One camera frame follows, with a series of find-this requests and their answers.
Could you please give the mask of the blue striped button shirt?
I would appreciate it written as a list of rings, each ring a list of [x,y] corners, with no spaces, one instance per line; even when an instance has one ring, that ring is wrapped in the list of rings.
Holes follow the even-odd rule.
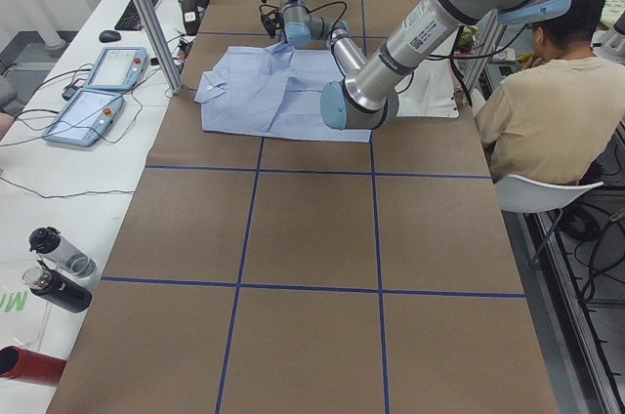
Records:
[[[339,78],[327,50],[287,43],[230,46],[201,75],[194,100],[205,132],[299,141],[367,143],[368,129],[335,130],[321,116],[321,90]]]

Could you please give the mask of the upper teach pendant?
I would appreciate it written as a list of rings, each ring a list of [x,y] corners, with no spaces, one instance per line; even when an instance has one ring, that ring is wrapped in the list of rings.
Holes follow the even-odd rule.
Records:
[[[144,47],[103,48],[83,87],[126,92],[139,84],[148,63]]]

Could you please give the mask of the teach pendant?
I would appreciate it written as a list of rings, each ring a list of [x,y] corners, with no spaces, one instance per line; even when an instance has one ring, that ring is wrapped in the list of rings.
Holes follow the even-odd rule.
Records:
[[[42,138],[51,143],[89,147],[104,136],[125,104],[119,93],[79,89]]]
[[[126,92],[139,84],[148,63],[144,47],[103,48],[83,87]]]

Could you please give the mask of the black computer mouse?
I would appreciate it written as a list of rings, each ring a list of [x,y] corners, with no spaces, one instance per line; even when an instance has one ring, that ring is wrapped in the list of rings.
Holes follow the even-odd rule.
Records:
[[[104,30],[99,35],[99,41],[102,43],[112,43],[121,40],[121,34],[116,30]]]

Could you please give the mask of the lower teach pendant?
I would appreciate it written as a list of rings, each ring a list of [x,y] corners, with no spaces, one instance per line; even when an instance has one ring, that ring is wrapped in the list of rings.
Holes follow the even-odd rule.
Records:
[[[51,143],[89,147],[104,136],[125,104],[119,93],[79,89],[42,138]]]

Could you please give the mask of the seated person beige shirt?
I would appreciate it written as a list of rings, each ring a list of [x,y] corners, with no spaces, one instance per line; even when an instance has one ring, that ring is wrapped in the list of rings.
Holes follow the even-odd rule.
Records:
[[[571,0],[532,26],[533,55],[475,116],[493,181],[575,185],[624,118],[624,67],[592,50],[605,0]]]

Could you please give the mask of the white chair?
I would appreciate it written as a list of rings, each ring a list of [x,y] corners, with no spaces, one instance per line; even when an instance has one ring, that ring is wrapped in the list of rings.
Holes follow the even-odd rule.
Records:
[[[523,214],[558,211],[558,215],[544,235],[540,246],[528,261],[527,265],[530,268],[537,262],[542,250],[557,228],[563,216],[563,209],[586,192],[603,185],[603,182],[583,186],[551,185],[515,174],[507,175],[494,184],[502,211]]]

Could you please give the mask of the clear water bottle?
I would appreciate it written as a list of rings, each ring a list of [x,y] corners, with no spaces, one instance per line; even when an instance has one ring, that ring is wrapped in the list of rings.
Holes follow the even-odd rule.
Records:
[[[53,227],[36,228],[28,238],[29,250],[76,277],[88,277],[96,263]]]

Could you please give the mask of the black water bottle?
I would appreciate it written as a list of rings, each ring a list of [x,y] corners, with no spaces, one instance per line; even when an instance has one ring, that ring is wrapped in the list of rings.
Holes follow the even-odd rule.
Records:
[[[89,290],[53,269],[27,269],[22,281],[33,295],[72,313],[86,310],[92,301]]]

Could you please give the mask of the red bottle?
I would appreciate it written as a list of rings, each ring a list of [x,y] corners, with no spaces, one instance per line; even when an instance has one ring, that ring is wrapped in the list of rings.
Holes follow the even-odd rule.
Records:
[[[1,378],[35,385],[55,387],[66,361],[16,346],[1,350]]]

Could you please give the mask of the aluminium frame post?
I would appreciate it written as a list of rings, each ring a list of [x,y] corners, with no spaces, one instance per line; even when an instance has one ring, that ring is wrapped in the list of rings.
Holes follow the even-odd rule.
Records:
[[[181,75],[166,43],[166,38],[154,6],[151,0],[133,0],[133,2],[136,5],[149,43],[158,58],[160,68],[165,75],[169,88],[173,95],[177,95],[182,89]]]

